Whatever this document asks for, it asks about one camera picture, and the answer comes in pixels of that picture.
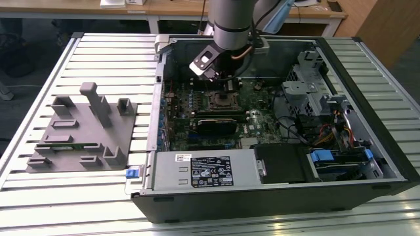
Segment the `metal frame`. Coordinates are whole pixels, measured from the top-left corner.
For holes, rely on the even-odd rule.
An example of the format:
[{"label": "metal frame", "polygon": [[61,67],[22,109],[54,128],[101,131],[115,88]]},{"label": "metal frame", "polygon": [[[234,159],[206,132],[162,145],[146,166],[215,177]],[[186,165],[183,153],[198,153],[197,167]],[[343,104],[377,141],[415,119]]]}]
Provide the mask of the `metal frame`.
[{"label": "metal frame", "polygon": [[[85,36],[99,35],[143,36],[142,34],[85,34]],[[420,172],[420,136],[413,134],[420,129],[420,110],[409,102],[411,98],[403,90],[398,89],[399,85],[387,73],[379,73],[378,69],[373,68],[369,69],[369,73],[374,76],[355,74],[355,72],[366,71],[354,69],[357,64],[378,64],[378,61],[365,49],[355,47],[355,43],[349,38],[327,39],[327,42],[411,165]],[[9,190],[0,189],[0,231],[5,231],[3,233],[10,236],[27,233],[46,236],[113,235],[114,233],[123,233],[126,236],[135,236],[138,233],[155,236],[227,234],[253,236],[286,233],[325,236],[354,235],[361,232],[371,235],[415,236],[420,234],[420,187],[395,196],[379,197],[350,211],[154,225],[145,220],[142,213],[129,201],[129,196],[123,193],[123,171],[90,172],[83,175],[78,173],[42,174],[41,176],[19,173],[18,170],[25,167],[26,159],[17,158],[17,151],[30,147],[23,145],[22,140],[35,141],[38,140],[35,134],[42,135],[42,130],[33,130],[30,135],[26,131],[34,127],[34,122],[43,122],[34,117],[34,114],[41,111],[42,114],[49,114],[41,104],[47,104],[46,94],[50,93],[53,83],[57,83],[55,78],[65,67],[74,44],[75,40],[71,40],[0,159],[0,186],[3,190]],[[135,80],[125,78],[125,81],[127,83]],[[113,88],[110,85],[117,84],[117,78],[106,79],[105,82]],[[341,93],[337,83],[334,81],[331,83],[337,92]],[[391,88],[399,92],[382,92],[383,88]],[[145,127],[134,128],[134,132],[146,132],[146,130]],[[145,153],[135,151],[130,154],[127,166],[137,166],[145,162]],[[11,197],[15,198],[14,203],[18,205],[7,205]]]},{"label": "metal frame", "polygon": [[[38,18],[38,19],[86,19],[86,20],[146,20],[150,33],[157,34],[158,21],[198,21],[201,16],[183,15],[147,15],[145,12],[130,14],[82,14],[82,13],[45,13],[45,12],[0,12],[2,18]],[[286,18],[285,23],[326,24],[322,37],[333,37],[342,18]]]}]

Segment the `metal bracket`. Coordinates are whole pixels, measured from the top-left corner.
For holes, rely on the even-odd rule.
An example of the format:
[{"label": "metal bracket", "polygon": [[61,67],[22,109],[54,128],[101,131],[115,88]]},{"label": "metal bracket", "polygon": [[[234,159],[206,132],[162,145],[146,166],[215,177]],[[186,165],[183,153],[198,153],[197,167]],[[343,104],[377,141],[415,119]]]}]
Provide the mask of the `metal bracket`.
[{"label": "metal bracket", "polygon": [[299,81],[285,81],[282,83],[285,93],[290,95],[306,95],[307,93],[317,92],[313,83]]}]

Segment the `blue tab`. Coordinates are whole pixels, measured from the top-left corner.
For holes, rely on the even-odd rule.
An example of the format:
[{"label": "blue tab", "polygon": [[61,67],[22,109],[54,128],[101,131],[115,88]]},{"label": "blue tab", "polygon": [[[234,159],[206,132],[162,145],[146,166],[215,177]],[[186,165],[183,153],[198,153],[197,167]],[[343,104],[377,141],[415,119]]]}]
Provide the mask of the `blue tab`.
[{"label": "blue tab", "polygon": [[329,150],[314,150],[310,153],[311,161],[333,161],[334,157]]},{"label": "blue tab", "polygon": [[311,161],[313,162],[315,162],[315,161],[318,161],[319,159],[317,158],[317,156],[315,156],[315,153],[313,152],[313,153],[310,153],[310,157],[311,157]]},{"label": "blue tab", "polygon": [[369,160],[373,159],[373,153],[371,153],[370,149],[365,149],[365,155],[366,155]]},{"label": "blue tab", "polygon": [[126,170],[125,178],[139,178],[139,171],[138,170]]}]

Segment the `cable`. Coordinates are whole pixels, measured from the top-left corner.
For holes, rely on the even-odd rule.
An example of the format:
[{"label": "cable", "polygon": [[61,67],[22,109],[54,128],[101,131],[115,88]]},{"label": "cable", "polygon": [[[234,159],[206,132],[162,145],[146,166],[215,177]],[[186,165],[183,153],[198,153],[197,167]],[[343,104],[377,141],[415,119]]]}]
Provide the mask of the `cable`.
[{"label": "cable", "polygon": [[322,131],[323,131],[323,128],[325,128],[326,126],[329,126],[329,124],[323,124],[322,127],[319,128],[319,136],[318,136],[318,137],[322,136]]},{"label": "cable", "polygon": [[317,146],[318,144],[321,144],[322,142],[325,142],[327,139],[330,139],[333,137],[333,133],[330,132],[319,141],[317,141],[313,146]]},{"label": "cable", "polygon": [[347,132],[349,145],[350,145],[350,147],[353,147],[353,141],[354,141],[353,131],[346,127],[343,127],[343,130],[346,130],[346,132]]},{"label": "cable", "polygon": [[285,129],[298,138],[298,140],[299,140],[303,144],[306,144],[307,146],[311,146],[311,144],[307,142],[307,140],[305,140],[303,137],[301,137],[299,134],[297,134],[294,131],[291,131],[283,124],[281,124],[281,122],[278,122],[278,124],[279,124],[279,126],[281,126],[282,128],[285,128]]},{"label": "cable", "polygon": [[199,24],[198,24],[198,32],[199,32],[199,35],[201,35],[201,23],[202,23],[202,17],[203,17],[205,1],[206,1],[206,0],[203,0],[203,2],[202,2],[202,11],[201,11]]},{"label": "cable", "polygon": [[42,87],[41,85],[11,85],[5,86],[6,88],[17,88],[17,87]]},{"label": "cable", "polygon": [[245,56],[246,56],[246,54],[250,52],[250,50],[251,50],[251,46],[249,46],[247,48],[246,48],[246,50],[238,55],[238,56],[230,56],[230,58],[231,58],[231,60],[239,60],[239,59],[242,59]]},{"label": "cable", "polygon": [[254,28],[257,28],[257,25],[261,23],[262,19],[269,15],[269,13],[277,8],[281,0],[275,2],[275,4],[271,6],[271,8],[263,13],[263,15],[259,17],[259,19],[255,21]]},{"label": "cable", "polygon": [[301,20],[301,17],[299,17],[299,7],[295,6],[295,4],[293,3],[293,6],[297,7],[297,13],[298,13],[298,24],[299,24],[299,20]]}]

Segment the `power supply label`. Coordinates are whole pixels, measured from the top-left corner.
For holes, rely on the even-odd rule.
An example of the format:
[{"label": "power supply label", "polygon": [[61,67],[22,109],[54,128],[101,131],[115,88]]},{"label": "power supply label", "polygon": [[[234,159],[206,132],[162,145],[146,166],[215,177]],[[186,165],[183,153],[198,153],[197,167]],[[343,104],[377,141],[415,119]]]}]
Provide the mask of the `power supply label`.
[{"label": "power supply label", "polygon": [[190,185],[219,187],[233,185],[233,174],[229,156],[190,158]]}]

